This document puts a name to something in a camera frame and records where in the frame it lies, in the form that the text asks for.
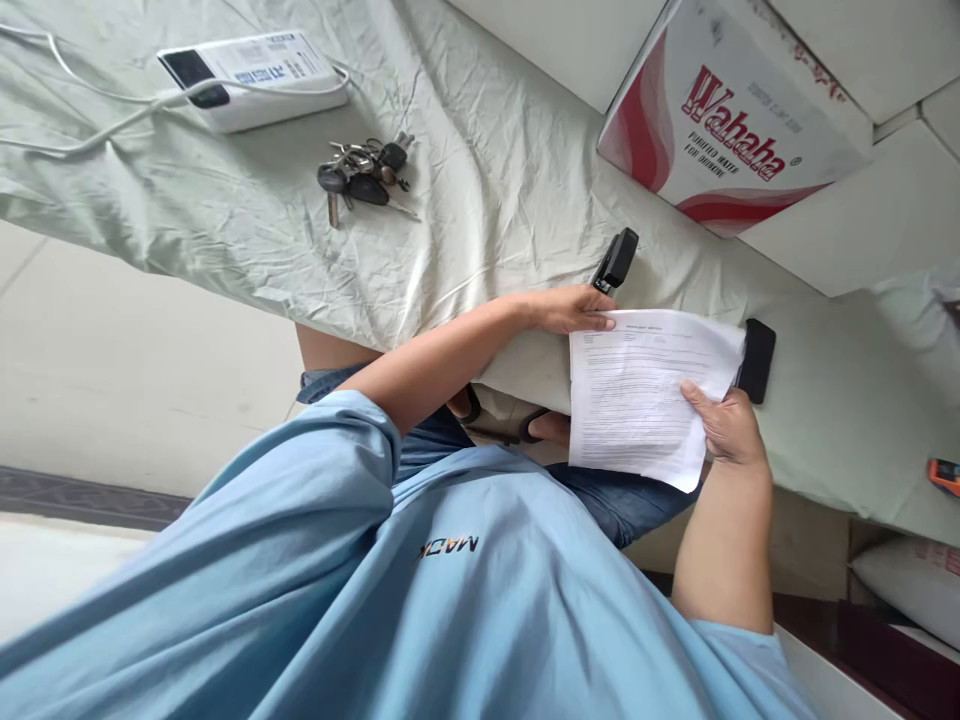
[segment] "orange object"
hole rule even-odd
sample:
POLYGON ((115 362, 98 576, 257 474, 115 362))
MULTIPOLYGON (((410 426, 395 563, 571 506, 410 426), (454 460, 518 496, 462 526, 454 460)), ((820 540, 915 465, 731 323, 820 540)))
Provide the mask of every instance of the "orange object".
POLYGON ((956 498, 960 498, 960 477, 958 475, 960 475, 960 465, 956 463, 936 458, 930 458, 927 463, 927 477, 930 482, 956 498))

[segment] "paper document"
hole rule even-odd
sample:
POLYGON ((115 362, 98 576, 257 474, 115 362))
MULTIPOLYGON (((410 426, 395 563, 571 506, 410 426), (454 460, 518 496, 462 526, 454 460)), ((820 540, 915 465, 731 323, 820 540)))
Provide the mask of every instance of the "paper document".
POLYGON ((680 381, 722 399, 743 360, 744 331, 677 310, 603 314, 616 329, 570 335, 570 464, 692 492, 706 438, 680 381))

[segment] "foot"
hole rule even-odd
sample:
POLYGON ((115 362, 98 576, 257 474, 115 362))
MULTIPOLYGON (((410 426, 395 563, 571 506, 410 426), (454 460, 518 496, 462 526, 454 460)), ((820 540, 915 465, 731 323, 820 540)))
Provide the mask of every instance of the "foot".
POLYGON ((570 447, 570 416, 550 411, 530 421, 527 427, 533 437, 549 440, 560 447, 570 447))
POLYGON ((452 398, 447 400, 447 407, 450 408, 450 412, 457 416, 460 420, 468 417, 471 412, 473 412, 473 403, 470 402, 470 394, 467 392, 466 386, 454 395, 452 398))

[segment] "fingers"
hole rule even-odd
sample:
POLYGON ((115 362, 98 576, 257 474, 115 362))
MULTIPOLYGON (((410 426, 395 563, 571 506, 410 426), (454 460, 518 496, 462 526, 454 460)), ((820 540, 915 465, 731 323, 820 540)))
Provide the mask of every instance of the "fingers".
POLYGON ((617 304, 613 301, 613 298, 609 295, 604 295, 602 292, 594 288, 594 292, 597 294, 597 299, 594 303, 594 310, 616 310, 617 304))
POLYGON ((582 300, 580 306, 587 311, 602 312, 616 310, 617 303, 609 295, 604 295, 593 285, 580 285, 582 300))
POLYGON ((740 405, 744 405, 744 404, 745 404, 745 405, 747 405, 747 406, 750 406, 750 405, 751 405, 751 403, 750 403, 750 396, 747 395, 747 394, 746 394, 743 390, 741 390, 740 388, 734 388, 734 387, 730 388, 730 389, 727 391, 727 396, 723 399, 723 401, 724 401, 725 403, 738 403, 738 404, 740 404, 740 405))
POLYGON ((577 325, 577 330, 613 330, 617 323, 603 315, 581 315, 577 325))
POLYGON ((703 390, 698 388, 691 380, 680 381, 680 394, 686 398, 687 402, 696 410, 697 415, 702 418, 706 418, 707 414, 716 406, 716 403, 704 395, 703 390))

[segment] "white power bank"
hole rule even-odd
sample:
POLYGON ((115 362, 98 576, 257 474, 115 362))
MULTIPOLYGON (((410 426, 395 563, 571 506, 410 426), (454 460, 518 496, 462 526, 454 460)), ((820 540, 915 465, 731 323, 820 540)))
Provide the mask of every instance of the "white power bank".
POLYGON ((344 80, 302 30, 285 30, 161 50, 157 59, 181 88, 220 78, 251 87, 308 91, 273 95, 217 86, 190 98, 203 121, 223 133, 338 107, 347 102, 344 80))

